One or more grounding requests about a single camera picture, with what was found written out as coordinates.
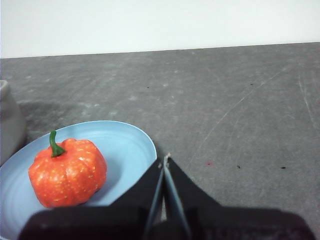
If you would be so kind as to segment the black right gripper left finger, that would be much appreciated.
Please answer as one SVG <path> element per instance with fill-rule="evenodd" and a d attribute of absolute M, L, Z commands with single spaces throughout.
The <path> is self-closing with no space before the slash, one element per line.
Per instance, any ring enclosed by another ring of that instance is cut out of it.
<path fill-rule="evenodd" d="M 142 240 L 157 215 L 163 165 L 154 163 L 109 206 L 59 207 L 34 214 L 20 240 Z"/>

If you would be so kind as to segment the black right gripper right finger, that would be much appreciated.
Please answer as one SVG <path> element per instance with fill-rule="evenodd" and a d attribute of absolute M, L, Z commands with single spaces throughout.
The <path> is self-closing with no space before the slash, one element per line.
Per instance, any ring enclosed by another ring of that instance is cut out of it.
<path fill-rule="evenodd" d="M 171 215 L 190 240 L 314 240 L 305 220 L 272 208 L 223 206 L 165 157 Z"/>

